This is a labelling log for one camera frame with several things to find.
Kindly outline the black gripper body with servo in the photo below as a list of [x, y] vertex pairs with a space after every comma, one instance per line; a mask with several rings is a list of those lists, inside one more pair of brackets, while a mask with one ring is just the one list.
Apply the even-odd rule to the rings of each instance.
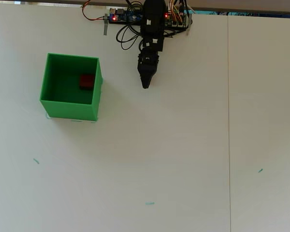
[[156, 70], [159, 52], [163, 51], [164, 36], [144, 37], [139, 44], [137, 69], [139, 71]]

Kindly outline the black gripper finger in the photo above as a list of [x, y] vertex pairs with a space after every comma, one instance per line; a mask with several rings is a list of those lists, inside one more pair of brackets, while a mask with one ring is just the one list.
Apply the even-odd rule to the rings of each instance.
[[151, 69], [151, 70], [149, 71], [149, 74], [148, 74], [148, 81], [147, 81], [147, 88], [149, 88], [150, 83], [151, 83], [151, 80], [152, 80], [153, 76], [156, 74], [156, 72], [157, 72], [157, 69]]
[[141, 83], [142, 83], [143, 89], [147, 89], [148, 88], [147, 71], [143, 70], [143, 69], [140, 69], [140, 70], [138, 70], [138, 72], [139, 72], [139, 75], [140, 75], [140, 79], [141, 79]]

